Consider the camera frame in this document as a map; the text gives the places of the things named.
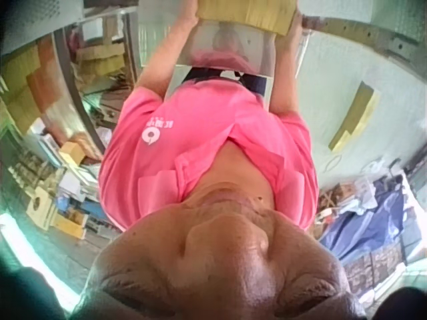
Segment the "hand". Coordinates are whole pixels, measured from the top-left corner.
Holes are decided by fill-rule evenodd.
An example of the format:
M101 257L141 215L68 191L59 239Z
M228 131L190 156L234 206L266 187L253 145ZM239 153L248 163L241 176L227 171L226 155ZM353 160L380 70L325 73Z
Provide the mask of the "hand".
M199 22L197 17L197 0L182 0L181 13L179 14L178 21L183 24L188 24L191 27L195 27Z
M288 35L276 36L276 53L290 52L296 54L302 36L302 14L299 10L295 12Z

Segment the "blue tarp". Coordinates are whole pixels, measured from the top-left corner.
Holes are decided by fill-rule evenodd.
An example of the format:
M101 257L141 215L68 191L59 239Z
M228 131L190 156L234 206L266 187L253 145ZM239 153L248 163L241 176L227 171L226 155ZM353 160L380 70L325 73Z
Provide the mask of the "blue tarp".
M401 182L401 176L375 181L377 208L362 216L352 212L342 214L326 229L320 243L344 264L393 243L403 230Z

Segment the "woman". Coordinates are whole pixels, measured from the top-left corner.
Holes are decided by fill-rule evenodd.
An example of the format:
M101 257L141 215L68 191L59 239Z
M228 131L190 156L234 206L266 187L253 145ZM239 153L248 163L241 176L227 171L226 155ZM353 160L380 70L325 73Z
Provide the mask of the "woman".
M276 40L267 112L254 78L218 72L193 71L164 100L196 10L185 1L123 106L100 187L125 232L97 258L76 319L363 315L339 262L304 233L318 185L298 113L301 15Z

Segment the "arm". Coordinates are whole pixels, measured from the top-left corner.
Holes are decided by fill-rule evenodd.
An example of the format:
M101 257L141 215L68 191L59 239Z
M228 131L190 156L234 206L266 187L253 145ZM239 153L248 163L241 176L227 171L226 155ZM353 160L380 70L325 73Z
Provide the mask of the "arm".
M165 97L171 81L173 70L188 40L191 30L197 25L197 0L185 0L181 15L172 26L163 43L155 50L153 56L139 76L136 87L145 87Z
M302 15L296 12L287 36L276 38L276 68L270 112L282 116L298 112L298 92L296 86L296 55L302 35Z

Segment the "pink polo shirt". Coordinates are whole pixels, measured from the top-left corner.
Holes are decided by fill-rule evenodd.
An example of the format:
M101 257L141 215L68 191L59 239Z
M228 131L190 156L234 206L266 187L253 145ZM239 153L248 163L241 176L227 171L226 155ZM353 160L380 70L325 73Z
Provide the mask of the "pink polo shirt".
M231 139L264 174L276 210L307 229L318 199L310 134L297 113L278 117L223 79L186 83L166 101L137 88L123 106L101 166L101 204L126 230L180 203Z

